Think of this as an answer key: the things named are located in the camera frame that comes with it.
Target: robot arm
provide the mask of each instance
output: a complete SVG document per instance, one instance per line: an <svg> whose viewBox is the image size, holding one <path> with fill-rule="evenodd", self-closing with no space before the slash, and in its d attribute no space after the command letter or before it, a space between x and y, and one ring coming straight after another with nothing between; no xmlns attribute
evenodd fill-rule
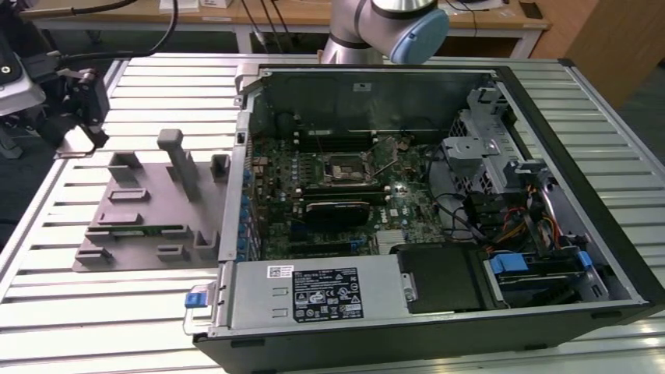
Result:
<svg viewBox="0 0 665 374"><path fill-rule="evenodd" d="M323 64L422 64L447 34L435 0L334 0Z"/></svg>
<svg viewBox="0 0 665 374"><path fill-rule="evenodd" d="M91 69L61 66L34 26L0 0L0 125L35 132L58 157L85 157L106 143L107 109L101 77ZM75 145L65 139L69 130Z"/></svg>

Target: floor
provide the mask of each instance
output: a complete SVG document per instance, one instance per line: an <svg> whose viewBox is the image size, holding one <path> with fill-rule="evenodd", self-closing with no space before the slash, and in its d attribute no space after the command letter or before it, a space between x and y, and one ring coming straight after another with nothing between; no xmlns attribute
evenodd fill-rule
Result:
<svg viewBox="0 0 665 374"><path fill-rule="evenodd" d="M91 44L82 31L57 31L53 37L62 53L113 51L117 49L143 50L151 47L159 33L105 32L101 43ZM325 44L323 35L297 35L290 52L314 53ZM275 44L267 46L277 53ZM237 47L230 33L175 33L167 43L166 52L234 53ZM105 71L109 62L95 62L94 67ZM658 159L665 162L665 68L655 68L634 96L619 109L619 115L629 123ZM31 196L51 164L53 151L38 138L11 132L23 153L18 160L0 157L0 250L11 234L13 225L21 219Z"/></svg>

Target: table leg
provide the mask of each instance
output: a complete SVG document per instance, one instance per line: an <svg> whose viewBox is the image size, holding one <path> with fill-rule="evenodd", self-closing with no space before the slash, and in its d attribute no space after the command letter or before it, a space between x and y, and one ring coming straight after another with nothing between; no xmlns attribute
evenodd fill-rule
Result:
<svg viewBox="0 0 665 374"><path fill-rule="evenodd" d="M101 31L99 30L85 30L87 39L93 44L101 43Z"/></svg>
<svg viewBox="0 0 665 374"><path fill-rule="evenodd" d="M510 58L529 58L542 30L523 30L523 34L511 50Z"/></svg>
<svg viewBox="0 0 665 374"><path fill-rule="evenodd" d="M53 34L49 29L41 29L41 35L43 36L45 41L49 43L49 47L51 51L58 50L58 44L54 41Z"/></svg>
<svg viewBox="0 0 665 374"><path fill-rule="evenodd" d="M251 28L249 25L237 25L233 27L235 41L238 43L238 53L251 54Z"/></svg>
<svg viewBox="0 0 665 374"><path fill-rule="evenodd" d="M0 154L9 160L17 159L22 155L22 149L0 127Z"/></svg>

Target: warning label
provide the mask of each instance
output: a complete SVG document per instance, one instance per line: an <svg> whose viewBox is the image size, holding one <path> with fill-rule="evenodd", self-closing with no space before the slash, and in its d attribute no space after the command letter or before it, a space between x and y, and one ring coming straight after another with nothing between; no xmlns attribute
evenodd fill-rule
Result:
<svg viewBox="0 0 665 374"><path fill-rule="evenodd" d="M357 268L293 272L293 319L297 323L362 318Z"/></svg>

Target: metal workbench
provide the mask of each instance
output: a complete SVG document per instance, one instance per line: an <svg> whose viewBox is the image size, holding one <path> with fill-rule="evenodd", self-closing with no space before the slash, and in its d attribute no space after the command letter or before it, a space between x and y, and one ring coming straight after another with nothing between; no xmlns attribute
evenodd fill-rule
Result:
<svg viewBox="0 0 665 374"><path fill-rule="evenodd" d="M242 62L314 63L313 56L157 55L114 62L106 75L106 147L55 161L0 256L2 374L222 372L181 331L183 294L215 269L114 273L69 270L105 189L111 152L157 152L158 130L178 127L197 160L227 150ZM549 60L437 58L434 64L509 65L658 279L665 280L665 169L574 68ZM525 135L531 153L534 144ZM381 372L662 372L665 313L598 330L557 348L374 365ZM339 372L334 369L317 372Z"/></svg>

